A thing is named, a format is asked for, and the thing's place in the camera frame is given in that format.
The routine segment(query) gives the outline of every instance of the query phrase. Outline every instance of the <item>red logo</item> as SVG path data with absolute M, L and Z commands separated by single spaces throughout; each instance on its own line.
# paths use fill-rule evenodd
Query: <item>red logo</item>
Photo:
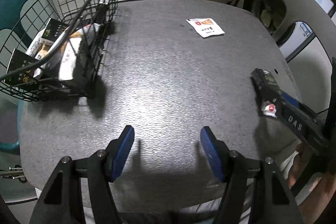
M 270 112 L 273 112 L 275 110 L 275 105 L 273 104 L 269 105 L 268 109 Z

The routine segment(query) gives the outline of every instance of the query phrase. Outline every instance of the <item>bolt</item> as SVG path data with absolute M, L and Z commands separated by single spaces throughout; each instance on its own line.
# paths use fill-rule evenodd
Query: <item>bolt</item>
M 237 158 L 237 157 L 239 156 L 239 153 L 238 153 L 236 150 L 231 150 L 231 151 L 229 152 L 229 156 L 230 156 L 231 158 Z
M 106 155 L 106 151 L 104 149 L 98 150 L 97 151 L 97 156 L 98 157 L 104 157 Z
M 265 162 L 266 162 L 267 164 L 272 164 L 272 163 L 274 162 L 274 160 L 273 160 L 271 157 L 266 157 L 266 158 L 265 158 Z
M 68 161 L 70 160 L 70 157 L 69 156 L 64 156 L 61 161 L 62 163 L 66 164 Z

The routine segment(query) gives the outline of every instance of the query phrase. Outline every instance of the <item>gray tabletop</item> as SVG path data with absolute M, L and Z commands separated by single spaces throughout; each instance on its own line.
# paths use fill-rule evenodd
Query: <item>gray tabletop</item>
M 186 22 L 211 17 L 225 32 L 203 39 Z M 246 157 L 285 160 L 296 138 L 259 117 L 250 75 L 274 72 L 297 97 L 290 70 L 252 14 L 206 0 L 141 0 L 119 5 L 96 96 L 25 103 L 20 146 L 28 181 L 42 189 L 64 155 L 105 148 L 130 124 L 135 142 L 111 190 L 120 211 L 162 211 L 219 198 L 199 134 L 210 126 Z M 83 204 L 90 206 L 86 179 Z

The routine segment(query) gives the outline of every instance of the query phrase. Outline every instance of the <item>wire basket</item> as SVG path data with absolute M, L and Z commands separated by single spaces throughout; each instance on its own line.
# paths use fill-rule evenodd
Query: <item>wire basket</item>
M 5 74 L 0 91 L 25 101 L 93 97 L 117 5 L 118 0 L 34 1 L 4 43 L 0 41 L 0 75 Z M 23 55 L 31 53 L 34 42 L 41 43 L 36 35 L 45 34 L 50 18 L 67 25 L 48 54 L 40 60 Z

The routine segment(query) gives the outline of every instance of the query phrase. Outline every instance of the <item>teal chair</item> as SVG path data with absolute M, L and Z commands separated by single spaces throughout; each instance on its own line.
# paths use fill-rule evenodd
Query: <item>teal chair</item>
M 22 42 L 29 47 L 32 42 L 32 38 L 29 37 L 21 25 L 18 23 L 20 20 L 20 13 L 23 5 L 28 0 L 0 0 L 0 13 L 4 16 L 0 17 L 0 31 L 4 29 L 14 30 Z M 19 103 L 17 112 L 17 131 L 20 132 L 20 117 L 23 102 Z M 19 155 L 20 154 L 20 144 L 19 141 L 16 143 L 1 143 L 0 151 Z

